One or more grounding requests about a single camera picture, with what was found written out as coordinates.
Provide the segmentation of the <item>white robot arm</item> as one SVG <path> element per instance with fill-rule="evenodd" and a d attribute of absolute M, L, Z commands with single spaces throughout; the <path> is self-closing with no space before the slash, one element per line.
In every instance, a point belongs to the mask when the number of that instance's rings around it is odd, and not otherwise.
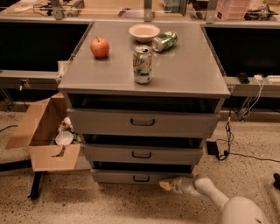
<path fill-rule="evenodd" d="M 209 198 L 220 211 L 222 224 L 270 224 L 254 201 L 242 196 L 229 198 L 208 176 L 168 178 L 160 180 L 159 185 L 166 191 Z"/>

